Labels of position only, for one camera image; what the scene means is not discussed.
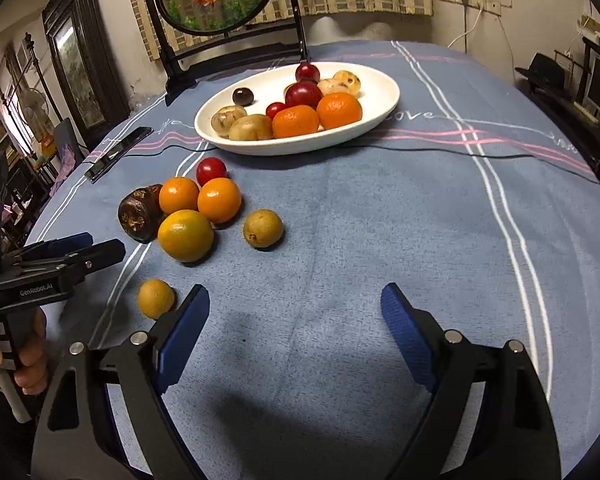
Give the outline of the person left hand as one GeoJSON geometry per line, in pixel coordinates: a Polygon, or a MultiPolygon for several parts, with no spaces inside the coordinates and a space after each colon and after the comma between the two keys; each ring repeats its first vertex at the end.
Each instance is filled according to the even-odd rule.
{"type": "MultiPolygon", "coordinates": [[[[35,309],[34,312],[32,332],[19,351],[22,367],[15,372],[15,383],[26,396],[37,396],[48,385],[48,359],[45,350],[46,315],[41,308],[35,309]]],[[[0,350],[0,364],[1,362],[3,362],[3,355],[0,350]]]]}

